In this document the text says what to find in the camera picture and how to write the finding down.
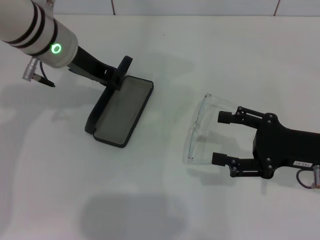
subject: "label sticker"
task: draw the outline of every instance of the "label sticker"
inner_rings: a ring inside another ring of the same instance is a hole
[[[312,163],[303,162],[303,161],[294,161],[293,165],[310,168],[312,166]]]

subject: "white table surface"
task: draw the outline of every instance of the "white table surface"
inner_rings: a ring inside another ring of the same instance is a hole
[[[84,131],[102,85],[49,67],[56,88],[25,82],[29,57],[0,42],[0,239],[319,237],[320,195],[296,169],[231,178],[227,167],[184,164],[183,152],[206,92],[320,132],[320,18],[57,19],[106,64],[131,56],[128,73],[154,92],[127,147],[112,147]]]

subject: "black stripe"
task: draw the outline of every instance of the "black stripe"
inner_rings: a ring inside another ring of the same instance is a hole
[[[54,31],[53,31],[53,36],[52,36],[49,44],[41,51],[34,53],[34,54],[28,54],[28,55],[30,55],[32,57],[40,56],[40,55],[44,54],[46,51],[48,51],[51,48],[52,44],[55,43],[57,36],[58,36],[58,24],[55,19],[53,19],[53,23],[54,23]]]
[[[25,49],[29,46],[31,46],[32,44],[34,44],[41,36],[42,32],[44,31],[45,29],[45,24],[46,24],[46,13],[45,11],[42,9],[42,7],[40,7],[38,5],[39,9],[40,9],[40,12],[41,12],[41,23],[40,23],[40,26],[39,26],[39,29],[38,31],[36,32],[36,34],[33,36],[33,38],[28,41],[27,43],[21,45],[21,46],[13,46],[17,49]]]
[[[22,41],[26,40],[27,37],[29,37],[29,35],[32,33],[32,31],[35,29],[35,26],[37,25],[37,20],[38,20],[38,9],[37,9],[37,5],[32,1],[33,4],[33,20],[31,22],[31,25],[29,27],[29,29],[25,32],[25,34],[23,34],[21,37],[19,37],[18,39],[14,40],[14,41],[4,41],[7,44],[19,44]]]

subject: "green led ring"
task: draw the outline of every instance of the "green led ring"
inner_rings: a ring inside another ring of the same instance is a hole
[[[61,52],[61,50],[62,50],[62,47],[61,47],[61,45],[60,45],[59,43],[53,44],[53,45],[51,46],[51,52],[52,52],[53,54],[58,54],[58,53]]]

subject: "black cable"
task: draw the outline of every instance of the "black cable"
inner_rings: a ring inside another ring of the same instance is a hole
[[[43,64],[42,64],[42,61],[40,62],[40,70],[41,70],[41,73],[42,73],[43,77],[44,77],[45,79],[48,79],[47,76],[46,76],[46,74],[45,74],[44,66],[43,66]]]
[[[302,187],[304,187],[305,189],[312,189],[312,186],[304,185],[304,184],[302,183],[302,181],[299,179],[299,174],[300,174],[301,172],[304,172],[304,171],[310,171],[310,170],[300,169],[299,171],[297,171],[297,172],[296,172],[296,175],[295,175],[296,180],[297,180],[298,183],[299,183]]]

